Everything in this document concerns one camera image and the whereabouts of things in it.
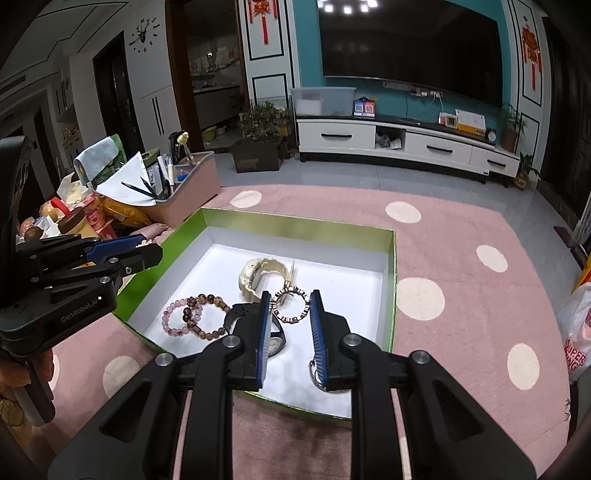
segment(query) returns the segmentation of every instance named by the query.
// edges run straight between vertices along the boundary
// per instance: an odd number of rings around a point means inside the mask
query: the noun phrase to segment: metal ring
[[[314,359],[312,359],[312,360],[310,360],[308,362],[308,372],[310,373],[310,379],[312,380],[312,383],[316,386],[316,388],[319,388],[323,392],[326,392],[326,393],[347,393],[349,391],[348,389],[344,389],[344,390],[331,390],[331,391],[326,390],[320,384],[320,379],[317,378],[318,369],[316,368],[316,362],[315,362]]]
[[[302,313],[300,313],[297,317],[285,317],[277,309],[277,303],[279,302],[279,299],[283,295],[290,295],[290,294],[299,295],[300,297],[302,297],[304,299],[304,302],[305,302],[304,311]],[[275,293],[275,296],[271,299],[271,311],[273,312],[273,315],[275,315],[275,317],[277,317],[277,319],[279,319],[283,323],[298,323],[300,320],[303,320],[306,315],[308,315],[308,312],[310,311],[310,300],[308,299],[306,292],[304,290],[302,290],[301,288],[283,287],[280,291]]]

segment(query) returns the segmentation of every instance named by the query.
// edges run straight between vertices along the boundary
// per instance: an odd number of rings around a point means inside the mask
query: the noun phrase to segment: carpet
[[[276,185],[224,188],[207,206],[394,229],[394,351],[429,351],[538,474],[562,450],[569,385],[560,334],[542,283],[500,213],[410,194]],[[57,451],[151,353],[112,316],[54,351],[57,417],[45,431]],[[233,448],[236,479],[345,479],[350,473],[350,430],[245,398],[235,401]]]

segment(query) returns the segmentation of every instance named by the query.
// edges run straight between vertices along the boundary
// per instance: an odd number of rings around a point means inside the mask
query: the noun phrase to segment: white wall panel
[[[511,56],[511,105],[527,122],[519,136],[517,153],[532,154],[534,167],[538,170],[544,161],[545,147],[550,123],[551,65],[548,43],[542,22],[542,12],[530,0],[503,0]],[[523,46],[523,27],[527,25],[540,46],[542,71],[535,65],[532,72],[531,60]]]
[[[253,15],[250,23],[248,0],[238,0],[238,5],[250,99],[289,95],[300,86],[292,0],[277,0],[277,19],[272,11],[266,15],[268,44],[263,40],[261,16]]]

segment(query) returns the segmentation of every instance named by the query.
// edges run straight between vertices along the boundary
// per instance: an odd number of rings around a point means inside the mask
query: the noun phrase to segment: white drawer
[[[484,173],[495,171],[515,178],[519,169],[519,160],[484,148],[473,147],[470,165],[481,168]]]
[[[472,147],[465,143],[410,132],[406,134],[404,153],[408,155],[435,158],[445,164],[460,163],[468,165],[471,152]]]
[[[299,122],[300,147],[371,148],[375,126],[346,122]]]

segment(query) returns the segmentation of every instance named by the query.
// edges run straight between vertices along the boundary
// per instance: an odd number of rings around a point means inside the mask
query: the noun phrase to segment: deer head clock
[[[129,43],[129,46],[133,46],[134,51],[137,53],[146,53],[148,47],[153,45],[154,37],[158,37],[157,28],[160,24],[156,23],[156,18],[142,18],[138,26],[135,27],[135,32],[131,34],[132,37],[136,37]]]

